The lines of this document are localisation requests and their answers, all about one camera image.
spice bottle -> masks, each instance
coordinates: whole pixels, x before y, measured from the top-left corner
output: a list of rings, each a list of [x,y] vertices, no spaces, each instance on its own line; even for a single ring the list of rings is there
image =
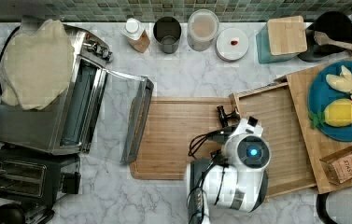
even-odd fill
[[[149,46],[149,38],[143,24],[130,18],[126,21],[123,28],[123,34],[127,37],[129,44],[138,52],[144,53]]]

lid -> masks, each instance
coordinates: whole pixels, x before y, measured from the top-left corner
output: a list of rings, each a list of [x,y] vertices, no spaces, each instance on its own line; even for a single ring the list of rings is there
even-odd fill
[[[192,13],[188,19],[188,32],[198,41],[212,40],[216,37],[219,20],[210,10],[200,9]]]
[[[226,29],[217,38],[216,51],[219,58],[224,61],[238,60],[248,51],[248,37],[239,29]]]
[[[133,40],[138,40],[144,30],[144,26],[140,21],[130,18],[123,27],[123,34]]]
[[[302,16],[268,20],[269,45],[273,55],[307,50]]]

black mug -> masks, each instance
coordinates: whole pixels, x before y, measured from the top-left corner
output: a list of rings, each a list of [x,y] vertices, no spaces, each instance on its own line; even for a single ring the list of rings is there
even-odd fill
[[[153,35],[164,53],[175,53],[181,37],[181,25],[173,17],[160,18],[153,26]]]
[[[342,12],[326,12],[306,29],[307,51],[298,55],[303,61],[317,62],[330,54],[345,50],[332,45],[320,46],[315,40],[315,31],[325,33],[336,41],[352,43],[351,20]]]

wooden tray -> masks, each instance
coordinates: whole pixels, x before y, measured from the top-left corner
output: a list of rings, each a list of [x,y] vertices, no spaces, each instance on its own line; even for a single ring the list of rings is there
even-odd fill
[[[344,61],[352,61],[352,57],[344,59]],[[331,184],[320,161],[324,158],[331,157],[331,155],[336,156],[338,153],[351,153],[352,142],[339,142],[329,138],[319,129],[313,130],[310,128],[311,121],[308,117],[307,94],[317,74],[328,65],[329,63],[322,64],[277,79],[277,81],[287,82],[289,84],[319,193],[331,192],[352,186],[352,180],[346,181],[338,186]]]
[[[255,118],[263,119],[260,122],[264,137],[273,153],[267,169],[270,178],[268,198],[315,186],[287,84],[259,94],[235,96],[243,98],[239,109],[244,115],[254,114]],[[183,179],[185,168],[193,160],[188,157],[190,140],[220,128],[217,105],[224,105],[227,113],[233,108],[229,98],[152,98],[138,156],[130,164],[132,176],[138,179]],[[279,119],[289,119],[287,124],[290,125],[279,123]],[[279,129],[285,135],[279,135]],[[290,149],[288,144],[295,143],[297,146]],[[209,158],[209,152],[220,148],[220,144],[206,141],[196,157]]]
[[[272,150],[268,196],[314,187],[316,180],[288,83],[234,93],[231,99],[243,118],[252,116],[260,121],[262,137]]]

canister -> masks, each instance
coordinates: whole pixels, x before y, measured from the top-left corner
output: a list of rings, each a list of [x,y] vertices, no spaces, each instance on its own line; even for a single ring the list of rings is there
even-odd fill
[[[204,51],[210,47],[217,35],[219,20],[210,10],[200,9],[192,13],[188,19],[188,45],[196,51]]]
[[[143,24],[130,18],[123,27],[123,34],[127,37],[129,44],[138,52],[144,53],[150,44],[149,37]]]
[[[307,50],[301,16],[268,20],[256,39],[260,63],[288,61]]]

